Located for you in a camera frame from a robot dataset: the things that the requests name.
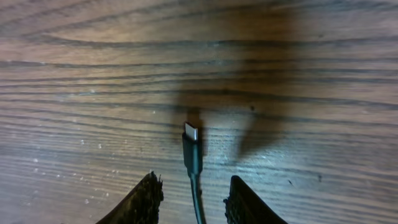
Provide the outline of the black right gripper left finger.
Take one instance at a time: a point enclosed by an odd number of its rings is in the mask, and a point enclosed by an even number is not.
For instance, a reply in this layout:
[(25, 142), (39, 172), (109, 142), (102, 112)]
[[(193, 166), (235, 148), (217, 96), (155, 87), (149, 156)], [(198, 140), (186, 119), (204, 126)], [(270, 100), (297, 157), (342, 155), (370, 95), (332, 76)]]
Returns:
[(153, 171), (148, 173), (96, 224), (158, 224), (162, 185)]

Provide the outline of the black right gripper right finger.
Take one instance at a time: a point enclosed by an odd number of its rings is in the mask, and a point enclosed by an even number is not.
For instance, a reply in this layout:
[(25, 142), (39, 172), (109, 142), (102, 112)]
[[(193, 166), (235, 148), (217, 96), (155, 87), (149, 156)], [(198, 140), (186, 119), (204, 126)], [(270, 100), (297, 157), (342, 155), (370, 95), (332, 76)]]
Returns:
[(223, 201), (228, 224), (287, 224), (237, 175)]

